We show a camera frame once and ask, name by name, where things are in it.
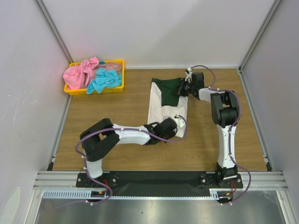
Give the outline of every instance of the wooden table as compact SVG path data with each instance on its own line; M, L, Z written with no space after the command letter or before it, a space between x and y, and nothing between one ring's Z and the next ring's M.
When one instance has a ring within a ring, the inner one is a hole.
M205 84L212 75L205 75ZM232 89L242 104L242 116L235 136L235 155L249 170L266 170L262 150L236 69L215 69L215 88ZM74 96L65 122L53 170L80 170L82 158L74 148L79 135L103 118L122 126L146 124L150 85L153 77L184 77L184 70L126 70L125 89L119 93ZM140 146L115 146L103 159L104 170L215 170L219 154L218 132L212 121L211 106L189 96L187 122L189 133L179 143Z

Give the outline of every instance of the wall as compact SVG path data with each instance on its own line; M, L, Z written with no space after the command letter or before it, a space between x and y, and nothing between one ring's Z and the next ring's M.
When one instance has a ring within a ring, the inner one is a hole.
M74 61L239 66L273 0L44 0Z
M19 224L37 171L50 159L68 63L32 0L1 2L0 33L0 209L19 186Z
M299 1L285 0L244 76L275 170L282 170L299 212Z

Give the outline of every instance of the plastic basket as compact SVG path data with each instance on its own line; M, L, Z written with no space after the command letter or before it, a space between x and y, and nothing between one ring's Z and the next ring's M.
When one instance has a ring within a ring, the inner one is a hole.
M115 63L118 63L118 64L121 64L122 65L122 77L121 77L121 86L117 86L117 87L114 87L114 88L105 88L103 89L103 91L101 92L102 93L108 93L108 92L122 92L123 91L123 88L125 87L125 61L123 59L117 59L117 60L107 60L107 61L104 61L106 63L108 62L115 62ZM74 65L80 65L81 63L80 62L74 62L74 63L71 63L70 64L70 67L71 66L74 66ZM68 90L69 86L67 84L64 85L64 91L68 94L70 94L71 96L76 96L76 95L86 95L86 91L87 89L77 89L77 90Z

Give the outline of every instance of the blue cloth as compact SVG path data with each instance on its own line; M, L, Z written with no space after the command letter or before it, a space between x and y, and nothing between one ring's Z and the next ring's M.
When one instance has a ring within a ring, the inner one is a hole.
M99 68L95 73L95 79L87 87L87 94L91 94L95 90L101 93L104 88L120 86L121 76L122 74L117 75L115 70L106 71L104 68Z

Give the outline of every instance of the purple cable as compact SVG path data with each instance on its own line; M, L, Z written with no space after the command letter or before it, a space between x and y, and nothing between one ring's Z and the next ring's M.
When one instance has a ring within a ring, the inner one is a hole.
M243 191L243 193L242 193L240 196L238 196L235 200L233 200L233 202L234 202L234 201L236 201L236 200L239 200L239 198L241 198L241 197L248 191L248 189L249 189L249 187L250 187L250 184L251 184L251 174L250 174L249 170L246 169L245 167L239 165L239 164L234 160L234 158L231 156L231 154L232 154L232 151L231 151L231 140L230 140L231 130L232 130L233 126L236 126L236 124L237 124L238 121L240 120L240 117L241 117L241 111L242 111L242 109L241 109L241 103L240 103L240 100L239 100L238 96L237 96L233 91L231 91L231 90L219 90L219 89L212 89L212 88L209 88L209 89L210 89L210 90L213 90L213 91L217 91L217 92L224 92L224 91L226 91L226 92L229 92L229 93L233 94L234 97L235 97L235 99L237 100L238 105L239 105L239 113L238 113L238 117L237 117L237 119L235 120L235 122L234 122L234 123L229 127L229 129L228 129L228 151L229 151L229 157L230 157L230 159L232 160L232 162L233 162L238 168L241 168L241 169L245 170L245 171L248 173L248 175L249 175L249 181L248 181L248 185L247 185L246 189Z
M213 77L214 77L214 80L213 80L213 82L209 85L209 87L212 87L212 86L215 84L215 82L216 82L216 75L215 75L215 73L212 71L212 69L210 69L210 68L208 68L208 67L206 67L206 66L204 66L204 65L194 65L194 66L191 67L191 69L194 69L194 68L196 68L196 67L203 67L203 68L205 68L205 69L208 69L208 70L212 73L212 75L213 75Z
M94 136L94 135L100 134L100 133L102 133L102 132L107 132L107 131L137 131L137 132L143 132L143 133L149 134L150 136L152 136L152 137L154 137L154 138L156 138L156 139L159 139L159 140L161 140L161 141L164 141L164 142L170 142L170 143L179 142L179 141L182 141L182 140L186 137L186 135L187 135L187 133L188 133L188 130L189 130L189 127L188 127L188 124L187 124L186 119L185 119L183 116L181 116L181 115L178 115L178 116L184 121L184 123L185 123L185 125L186 125L186 127L185 127L185 132L184 132L183 137L182 137L181 139L178 139L178 140L167 140L167 139L163 139L163 138L160 138L160 137L158 137L158 136L156 136L156 135L154 135L154 134L152 134L152 133L150 133L150 132L148 132L148 131L145 131L145 130L139 130L139 128L131 128L131 127L128 127L128 128L106 128L106 129L102 129L102 130L93 132L93 133L91 133L91 134L89 134L89 135L83 137L82 139L80 139L80 141L79 141L79 142L76 144L76 146L75 146L75 151L76 151L78 154L80 154L80 155L82 156L82 158L84 159L85 172L86 172L88 178L91 179L93 182L95 182L95 183L97 183L97 184L100 184L100 185L102 185L103 187L107 188L107 189L109 190L109 192L110 192L110 195L109 195L108 197L106 197L106 198L104 198L104 199L102 199L102 200L100 200L100 201L98 201L98 202L94 202L93 204L100 204L100 203L105 202L106 200L108 200L109 198L112 197L113 192L112 192L112 189L111 189L109 186L107 186L107 185L105 185L105 184L103 184L103 183L101 183L101 182L99 182L99 181L93 179L93 178L90 176L90 174L89 174L89 172L88 172L88 170L87 170L87 163L86 163L86 159L85 159L85 154L82 153L82 152L80 152L80 151L78 150L78 148L79 148L79 146L82 144L82 142L85 141L86 139L88 139L88 138ZM45 210L45 211L53 211L53 210L60 209L60 208L63 208L63 207L65 207L65 206L68 206L68 205L70 205L70 204L75 204L75 203L86 203L86 201L83 201L83 200L77 200L77 201L69 202L69 203L66 203L66 204L63 204L63 205L59 205L59 206L57 206L57 207L55 207L55 208L53 208L53 209L50 209L50 210L46 210L46 209L44 208L44 210Z

